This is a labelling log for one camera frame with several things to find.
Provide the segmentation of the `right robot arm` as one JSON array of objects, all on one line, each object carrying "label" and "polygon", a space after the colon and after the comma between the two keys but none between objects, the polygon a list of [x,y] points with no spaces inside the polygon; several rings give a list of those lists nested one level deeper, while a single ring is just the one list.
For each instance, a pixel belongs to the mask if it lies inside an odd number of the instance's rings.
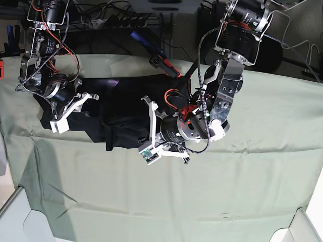
[{"label": "right robot arm", "polygon": [[[21,59],[17,92],[37,95],[46,101],[55,119],[80,112],[83,104],[97,100],[96,94],[80,93],[80,63],[77,55],[66,45],[67,33],[59,26],[69,28],[69,1],[32,1],[27,20],[33,23],[28,28],[25,52]],[[76,65],[76,73],[69,76],[55,66],[61,50],[70,55]]]}]

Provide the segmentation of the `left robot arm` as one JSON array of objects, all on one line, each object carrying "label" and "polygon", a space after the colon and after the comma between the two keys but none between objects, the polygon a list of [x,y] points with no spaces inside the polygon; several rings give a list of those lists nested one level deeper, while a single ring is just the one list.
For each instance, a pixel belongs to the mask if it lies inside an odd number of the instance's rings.
[{"label": "left robot arm", "polygon": [[271,23],[266,1],[229,1],[220,25],[209,31],[216,34],[214,49],[220,54],[205,76],[199,76],[199,87],[188,97],[178,89],[169,89],[164,100],[184,98],[183,108],[171,104],[174,114],[159,112],[158,104],[148,96],[149,138],[139,147],[147,164],[164,156],[189,162],[193,150],[186,142],[222,139],[229,129],[228,115],[236,93],[242,87],[243,71],[256,63],[261,39]]}]

